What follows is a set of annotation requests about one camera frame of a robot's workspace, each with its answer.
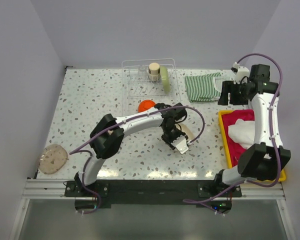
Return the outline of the cream square panda plate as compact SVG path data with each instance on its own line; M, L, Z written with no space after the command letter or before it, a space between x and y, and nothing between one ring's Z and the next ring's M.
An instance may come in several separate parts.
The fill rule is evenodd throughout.
M176 127L177 127L180 131L182 131L183 133L186 134L186 136L187 136L187 141L188 141L188 142L189 142L189 141L192 141L192 140L195 138L195 136L194 136L194 134L192 133L192 131L191 131L185 124L183 124L183 123L177 123L177 124L176 124Z

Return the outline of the orange round bowl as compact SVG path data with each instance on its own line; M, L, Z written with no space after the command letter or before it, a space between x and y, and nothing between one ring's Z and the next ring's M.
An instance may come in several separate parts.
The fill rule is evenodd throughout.
M150 108L154 107L156 105L156 103L152 100L146 99L140 102L140 104L138 105L138 112L144 112L149 110Z

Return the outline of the white wire dish rack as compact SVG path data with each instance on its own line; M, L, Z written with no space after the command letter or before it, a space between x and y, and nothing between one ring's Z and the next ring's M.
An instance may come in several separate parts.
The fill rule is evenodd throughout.
M150 63L158 63L168 70L170 92L165 94L161 77L157 82L151 82L148 78L148 66ZM138 81L138 67L147 66L147 76L145 80ZM121 63L122 69L122 115L128 116L138 113L138 106L144 100L152 100L155 103L165 103L175 105L181 102L179 83L175 60L172 58L161 59L139 59L124 60Z

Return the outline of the cream steel-lined cup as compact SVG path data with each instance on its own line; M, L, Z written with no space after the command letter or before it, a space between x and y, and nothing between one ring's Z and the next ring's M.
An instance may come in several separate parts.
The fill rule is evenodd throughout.
M148 65L148 79L153 83L157 82L161 76L161 66L157 62L152 62Z

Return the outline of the green square panda plate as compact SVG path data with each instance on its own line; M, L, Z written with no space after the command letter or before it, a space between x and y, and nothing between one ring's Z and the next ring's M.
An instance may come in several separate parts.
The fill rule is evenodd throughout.
M161 78L163 91L166 95L168 95L171 90L170 78L169 78L168 69L163 65L160 66L160 78Z

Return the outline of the clear glass cup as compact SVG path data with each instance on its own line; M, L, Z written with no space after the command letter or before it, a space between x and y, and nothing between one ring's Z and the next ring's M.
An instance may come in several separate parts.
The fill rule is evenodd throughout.
M137 73L137 79L138 79L138 81L145 80L146 76L147 76L147 66L146 65L140 65L138 67L138 73Z

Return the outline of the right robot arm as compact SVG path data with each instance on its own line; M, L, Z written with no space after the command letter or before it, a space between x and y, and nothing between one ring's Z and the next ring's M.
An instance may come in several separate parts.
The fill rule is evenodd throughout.
M235 62L231 69L235 77L223 82L218 104L249 105L254 113L254 139L236 166L216 174L212 189L220 197L244 182L270 188L291 159L279 132L281 83L270 80L270 66L255 64L248 69Z

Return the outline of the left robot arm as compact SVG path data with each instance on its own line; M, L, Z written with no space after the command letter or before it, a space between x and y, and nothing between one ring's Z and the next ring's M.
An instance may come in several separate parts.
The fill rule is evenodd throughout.
M189 137L177 124L187 116L186 108L181 103L174 106L157 103L150 109L131 116L114 117L110 113L106 114L90 133L90 139L71 152L78 153L83 147L90 145L96 156L96 160L88 160L83 170L76 173L76 191L82 196L89 196L94 190L94 183L105 160L117 154L123 139L134 133L161 128L162 140L180 154L186 153L189 150Z

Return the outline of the green striped cloth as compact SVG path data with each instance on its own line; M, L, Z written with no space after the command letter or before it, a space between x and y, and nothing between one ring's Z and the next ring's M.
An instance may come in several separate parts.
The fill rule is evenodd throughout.
M220 99L223 82L232 81L220 72L185 77L185 90L191 103L209 103Z

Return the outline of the white towel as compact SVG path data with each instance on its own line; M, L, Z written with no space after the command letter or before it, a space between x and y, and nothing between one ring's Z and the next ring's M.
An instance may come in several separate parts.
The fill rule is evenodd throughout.
M255 121L237 119L235 124L228 127L228 136L233 142L247 150L254 143Z

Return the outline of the magenta cloth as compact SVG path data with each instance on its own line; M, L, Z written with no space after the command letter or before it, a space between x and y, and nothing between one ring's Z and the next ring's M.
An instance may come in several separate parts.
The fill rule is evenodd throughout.
M218 113L218 122L223 141L223 148L229 169L238 164L241 154L246 151L238 143L232 141L228 136L228 127L235 124L238 119L254 121L254 111L252 109L221 110Z

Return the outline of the yellow plastic bin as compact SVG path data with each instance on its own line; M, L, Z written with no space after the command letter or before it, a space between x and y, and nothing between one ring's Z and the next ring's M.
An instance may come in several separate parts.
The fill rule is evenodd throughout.
M273 144L268 146L265 142L253 143L245 149L229 136L229 127L238 120L254 122L254 111L221 110L218 120L228 168L237 167L242 178L256 179L259 182L274 181L278 176L278 161Z

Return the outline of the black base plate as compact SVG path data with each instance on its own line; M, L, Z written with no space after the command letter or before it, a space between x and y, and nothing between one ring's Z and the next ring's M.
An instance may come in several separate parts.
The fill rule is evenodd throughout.
M76 210L110 209L113 205L182 205L184 199L203 201L225 188L212 188L212 180L102 180L88 186L100 195L65 182L64 196L75 198Z

